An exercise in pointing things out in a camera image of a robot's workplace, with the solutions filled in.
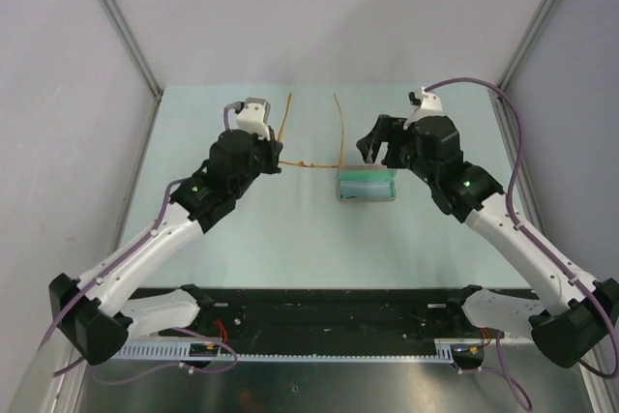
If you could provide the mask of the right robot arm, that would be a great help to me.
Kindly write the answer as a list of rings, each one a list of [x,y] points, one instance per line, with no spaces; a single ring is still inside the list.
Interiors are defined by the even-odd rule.
[[[501,184],[465,160],[447,116],[408,123],[381,115],[357,144],[364,162],[407,169],[430,190],[439,210],[490,243],[536,296],[517,298],[477,285],[462,289],[446,312],[448,329],[468,337],[479,327],[532,340],[555,365],[570,368],[602,339],[618,340],[618,283],[598,280],[561,254],[509,204]]]

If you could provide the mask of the blue cleaning cloth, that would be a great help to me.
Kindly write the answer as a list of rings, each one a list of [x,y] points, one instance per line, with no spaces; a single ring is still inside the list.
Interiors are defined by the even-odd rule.
[[[339,198],[341,200],[391,200],[395,191],[390,181],[356,181],[342,180],[339,182]]]

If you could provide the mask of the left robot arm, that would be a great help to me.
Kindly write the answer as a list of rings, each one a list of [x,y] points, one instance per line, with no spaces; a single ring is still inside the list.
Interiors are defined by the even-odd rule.
[[[221,133],[190,177],[167,186],[160,212],[132,241],[77,278],[61,273],[51,281],[50,329],[91,366],[109,360],[129,339],[160,330],[207,333],[214,313],[196,286],[155,298],[132,295],[176,251],[229,215],[255,179],[279,174],[282,148],[269,126]]]

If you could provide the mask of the grey glasses case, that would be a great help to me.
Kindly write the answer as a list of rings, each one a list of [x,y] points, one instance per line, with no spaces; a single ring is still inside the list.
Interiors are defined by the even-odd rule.
[[[381,165],[349,165],[338,169],[339,201],[381,202],[397,198],[396,172]]]

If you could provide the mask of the orange sunglasses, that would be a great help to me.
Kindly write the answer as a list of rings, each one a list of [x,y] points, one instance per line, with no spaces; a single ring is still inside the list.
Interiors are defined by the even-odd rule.
[[[294,166],[294,167],[300,167],[300,168],[305,168],[305,169],[339,169],[344,166],[344,148],[345,148],[346,127],[345,127],[343,110],[342,110],[341,104],[339,102],[339,98],[336,93],[333,94],[333,99],[334,99],[334,102],[335,102],[335,105],[336,105],[336,108],[339,114],[339,154],[338,154],[337,162],[335,164],[321,164],[321,163],[303,162],[303,161],[288,162],[288,161],[280,160],[280,164],[285,165],[285,166]],[[285,111],[284,111],[279,129],[277,131],[277,142],[283,142],[285,127],[286,127],[289,112],[291,109],[292,101],[293,101],[293,93],[290,92],[287,95]]]

